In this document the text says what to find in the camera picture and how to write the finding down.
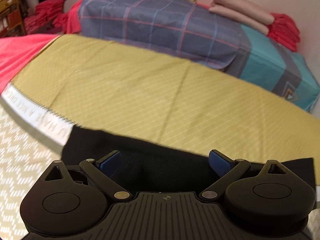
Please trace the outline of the blue plaid folded quilt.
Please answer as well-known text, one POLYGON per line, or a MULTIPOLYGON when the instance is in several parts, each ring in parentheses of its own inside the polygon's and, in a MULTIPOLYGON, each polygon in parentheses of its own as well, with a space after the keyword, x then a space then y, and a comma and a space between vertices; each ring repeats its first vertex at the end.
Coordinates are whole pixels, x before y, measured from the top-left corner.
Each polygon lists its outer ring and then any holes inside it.
POLYGON ((187 58, 214 69, 229 66, 241 48, 236 22, 187 0, 82 0, 84 36, 187 58))

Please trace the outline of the yellow white patterned bedsheet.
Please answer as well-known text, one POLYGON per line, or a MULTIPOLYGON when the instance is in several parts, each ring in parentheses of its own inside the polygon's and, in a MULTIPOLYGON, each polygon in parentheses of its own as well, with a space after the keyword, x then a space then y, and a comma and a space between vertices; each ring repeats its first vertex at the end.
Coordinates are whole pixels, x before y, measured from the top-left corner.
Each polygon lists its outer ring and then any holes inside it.
POLYGON ((60 35, 1 93, 1 239, 319 239, 319 120, 200 64, 60 35), (251 168, 214 200, 112 200, 62 161, 74 126, 251 168))

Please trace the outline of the red folded clothes pile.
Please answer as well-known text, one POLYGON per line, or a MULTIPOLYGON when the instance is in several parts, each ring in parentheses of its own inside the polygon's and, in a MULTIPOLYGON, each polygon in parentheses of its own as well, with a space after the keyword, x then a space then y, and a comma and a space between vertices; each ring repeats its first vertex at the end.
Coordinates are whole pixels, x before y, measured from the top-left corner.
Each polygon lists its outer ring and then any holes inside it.
POLYGON ((286 14, 271 13, 271 15, 274 17, 274 21, 268 25, 269 32, 267 37, 292 52, 296 52, 300 42, 300 31, 295 21, 286 14))

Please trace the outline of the pink bedsheet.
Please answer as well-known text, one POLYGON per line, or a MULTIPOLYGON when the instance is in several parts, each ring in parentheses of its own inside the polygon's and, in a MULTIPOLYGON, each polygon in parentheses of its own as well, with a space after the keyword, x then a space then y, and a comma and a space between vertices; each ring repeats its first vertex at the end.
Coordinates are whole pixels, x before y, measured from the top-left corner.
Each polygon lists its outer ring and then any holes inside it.
POLYGON ((0 44, 0 91, 33 59, 55 34, 33 34, 1 38, 0 44))

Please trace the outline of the pink folded towels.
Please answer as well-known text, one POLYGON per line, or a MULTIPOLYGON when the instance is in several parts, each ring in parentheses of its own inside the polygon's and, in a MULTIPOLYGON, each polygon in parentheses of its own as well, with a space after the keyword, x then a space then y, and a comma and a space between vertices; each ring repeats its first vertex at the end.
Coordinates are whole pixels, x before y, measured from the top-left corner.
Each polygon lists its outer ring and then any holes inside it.
POLYGON ((261 6, 248 0, 213 0, 209 12, 249 26, 264 34, 274 22, 274 16, 261 6))

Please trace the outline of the wooden shelf with items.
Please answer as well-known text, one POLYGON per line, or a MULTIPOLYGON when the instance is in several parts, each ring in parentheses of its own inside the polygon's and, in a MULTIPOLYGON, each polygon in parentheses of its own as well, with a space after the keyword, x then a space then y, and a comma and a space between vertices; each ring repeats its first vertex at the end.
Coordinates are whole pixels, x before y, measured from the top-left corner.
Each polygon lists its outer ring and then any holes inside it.
POLYGON ((1 0, 1 38, 24 36, 22 0, 1 0))

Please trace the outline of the red folded fabric stack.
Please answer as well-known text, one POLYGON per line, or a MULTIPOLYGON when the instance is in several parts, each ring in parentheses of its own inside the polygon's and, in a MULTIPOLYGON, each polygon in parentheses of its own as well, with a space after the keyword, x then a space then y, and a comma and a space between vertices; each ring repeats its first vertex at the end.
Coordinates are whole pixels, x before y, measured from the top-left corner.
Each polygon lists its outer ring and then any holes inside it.
POLYGON ((24 19, 28 35, 39 32, 42 27, 52 27, 64 34, 78 34, 81 24, 78 10, 83 0, 78 0, 68 12, 63 12, 65 0, 45 0, 35 7, 33 15, 24 19))

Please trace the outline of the black knit pants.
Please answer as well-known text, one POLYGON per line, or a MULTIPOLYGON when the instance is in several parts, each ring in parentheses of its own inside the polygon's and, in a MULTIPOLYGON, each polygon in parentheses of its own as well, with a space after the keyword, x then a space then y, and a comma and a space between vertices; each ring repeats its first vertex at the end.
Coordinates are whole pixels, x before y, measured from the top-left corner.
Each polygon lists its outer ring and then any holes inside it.
POLYGON ((200 194, 220 177, 207 157, 124 137, 100 130, 74 126, 62 150, 65 165, 99 160, 112 151, 121 154, 120 168, 111 179, 129 191, 194 192, 200 194))

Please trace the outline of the teal grey folded blanket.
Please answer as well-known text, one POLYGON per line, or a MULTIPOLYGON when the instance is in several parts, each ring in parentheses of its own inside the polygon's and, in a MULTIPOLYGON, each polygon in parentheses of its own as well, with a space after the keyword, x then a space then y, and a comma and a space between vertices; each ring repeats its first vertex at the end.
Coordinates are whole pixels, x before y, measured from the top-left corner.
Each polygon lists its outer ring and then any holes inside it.
POLYGON ((272 92, 311 113, 319 99, 319 83, 304 57, 240 25, 241 47, 225 72, 272 92))

